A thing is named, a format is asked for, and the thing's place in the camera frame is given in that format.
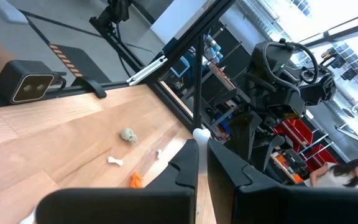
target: blue object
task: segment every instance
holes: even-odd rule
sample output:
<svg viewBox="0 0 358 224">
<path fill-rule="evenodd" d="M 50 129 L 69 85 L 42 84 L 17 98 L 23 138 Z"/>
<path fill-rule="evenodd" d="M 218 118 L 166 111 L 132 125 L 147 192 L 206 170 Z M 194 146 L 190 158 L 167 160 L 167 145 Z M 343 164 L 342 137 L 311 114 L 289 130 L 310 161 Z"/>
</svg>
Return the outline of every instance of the blue object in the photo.
<svg viewBox="0 0 358 224">
<path fill-rule="evenodd" d="M 223 54 L 221 54 L 220 52 L 216 52 L 216 56 L 218 56 L 218 58 L 220 60 L 222 60 L 222 58 L 223 58 Z"/>
<path fill-rule="evenodd" d="M 175 74 L 176 77 L 180 78 L 188 69 L 190 68 L 189 62 L 184 56 L 180 57 L 177 63 L 175 63 L 171 68 L 171 72 Z"/>
<path fill-rule="evenodd" d="M 221 47 L 219 44 L 215 44 L 215 45 L 213 45 L 212 47 L 214 48 L 214 50 L 215 50 L 216 52 L 219 52 L 220 50 L 222 50 L 222 47 Z"/>
<path fill-rule="evenodd" d="M 216 52 L 215 52 L 215 50 L 213 49 L 213 47 L 207 47 L 207 48 L 205 49 L 204 56 L 205 56 L 208 60 L 211 60 L 213 57 L 215 57 L 215 56 L 216 56 Z"/>
<path fill-rule="evenodd" d="M 190 66 L 193 66 L 195 63 L 195 56 L 193 55 L 193 53 L 191 53 L 189 50 L 183 55 L 184 58 L 188 61 L 188 63 L 190 64 Z"/>
<path fill-rule="evenodd" d="M 219 119 L 222 115 L 221 114 L 217 114 L 215 116 L 215 119 Z M 221 125 L 221 127 L 223 128 L 223 130 L 230 134 L 230 128 L 229 125 L 227 124 L 227 122 L 233 118 L 233 114 L 230 114 L 226 119 L 224 119 L 222 122 L 220 122 L 219 124 Z"/>
<path fill-rule="evenodd" d="M 206 38 L 205 38 L 205 44 L 206 45 L 210 45 L 212 43 L 214 39 L 211 37 L 211 35 L 208 35 Z"/>
</svg>

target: floor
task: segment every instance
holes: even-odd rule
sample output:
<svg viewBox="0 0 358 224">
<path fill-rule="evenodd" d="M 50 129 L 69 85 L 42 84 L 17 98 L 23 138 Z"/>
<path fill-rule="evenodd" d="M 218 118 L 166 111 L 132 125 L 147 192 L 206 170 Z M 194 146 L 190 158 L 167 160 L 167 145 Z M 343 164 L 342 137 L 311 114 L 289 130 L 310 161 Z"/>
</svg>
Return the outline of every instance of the floor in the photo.
<svg viewBox="0 0 358 224">
<path fill-rule="evenodd" d="M 106 4 L 99 0 L 10 0 L 9 2 L 18 9 L 93 33 L 97 32 L 88 22 L 89 18 L 98 16 L 106 7 Z M 135 8 L 131 6 L 129 12 L 130 19 L 120 23 L 122 40 L 131 45 L 129 48 L 141 61 L 149 63 L 164 44 L 150 30 L 150 24 Z M 112 82 L 128 79 L 117 53 L 104 39 L 38 19 L 30 19 L 51 43 L 83 49 Z M 0 18 L 0 44 L 16 59 L 40 60 L 52 70 L 67 72 L 68 85 L 74 80 L 71 72 L 27 25 L 8 24 Z M 134 72 L 129 66 L 127 68 L 133 75 Z"/>
<path fill-rule="evenodd" d="M 125 127 L 137 143 L 119 137 Z M 59 188 L 128 187 L 134 172 L 147 185 L 189 138 L 145 85 L 109 90 L 102 100 L 86 94 L 0 108 L 0 223 L 18 223 Z M 213 223 L 205 175 L 198 186 L 197 223 Z"/>
</svg>

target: white bone toy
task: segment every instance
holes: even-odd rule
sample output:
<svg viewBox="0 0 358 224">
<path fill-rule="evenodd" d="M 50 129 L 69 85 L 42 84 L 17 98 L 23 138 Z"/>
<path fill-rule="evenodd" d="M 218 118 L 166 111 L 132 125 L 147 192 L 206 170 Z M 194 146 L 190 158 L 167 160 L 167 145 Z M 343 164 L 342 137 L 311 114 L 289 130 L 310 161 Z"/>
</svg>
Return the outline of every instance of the white bone toy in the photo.
<svg viewBox="0 0 358 224">
<path fill-rule="evenodd" d="M 114 163 L 114 164 L 117 164 L 119 166 L 124 165 L 124 161 L 122 159 L 115 159 L 113 156 L 109 156 L 107 158 L 107 162 L 108 163 Z"/>
<path fill-rule="evenodd" d="M 162 158 L 162 150 L 159 149 L 159 150 L 157 151 L 157 159 L 161 159 L 161 158 Z"/>
</svg>

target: woman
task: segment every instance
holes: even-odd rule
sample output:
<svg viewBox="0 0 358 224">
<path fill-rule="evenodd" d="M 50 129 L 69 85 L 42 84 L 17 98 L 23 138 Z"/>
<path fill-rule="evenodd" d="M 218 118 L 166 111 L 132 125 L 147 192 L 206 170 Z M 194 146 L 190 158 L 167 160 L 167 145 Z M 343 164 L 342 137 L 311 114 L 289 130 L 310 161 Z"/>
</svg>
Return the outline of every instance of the woman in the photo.
<svg viewBox="0 0 358 224">
<path fill-rule="evenodd" d="M 326 162 L 304 181 L 308 187 L 355 187 L 358 185 L 358 159 L 347 164 Z"/>
</svg>

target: white wall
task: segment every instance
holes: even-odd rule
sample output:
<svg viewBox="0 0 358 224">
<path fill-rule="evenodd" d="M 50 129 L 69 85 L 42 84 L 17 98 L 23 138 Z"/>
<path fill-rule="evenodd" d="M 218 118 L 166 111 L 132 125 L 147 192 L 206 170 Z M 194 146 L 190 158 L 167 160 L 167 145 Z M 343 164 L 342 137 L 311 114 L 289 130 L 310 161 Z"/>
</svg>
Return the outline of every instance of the white wall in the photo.
<svg viewBox="0 0 358 224">
<path fill-rule="evenodd" d="M 197 20 L 199 10 L 207 0 L 174 0 L 164 13 L 154 22 L 151 29 L 166 44 L 190 20 Z"/>
<path fill-rule="evenodd" d="M 179 31 L 175 34 L 175 38 L 179 39 L 204 12 L 205 9 L 198 9 L 196 13 L 185 23 L 185 25 L 183 25 L 183 27 L 181 27 Z"/>
<path fill-rule="evenodd" d="M 232 6 L 220 18 L 222 24 L 226 24 L 226 29 L 238 41 L 242 41 L 242 46 L 251 54 L 255 45 L 265 41 L 262 34 L 245 18 L 237 6 Z"/>
</svg>

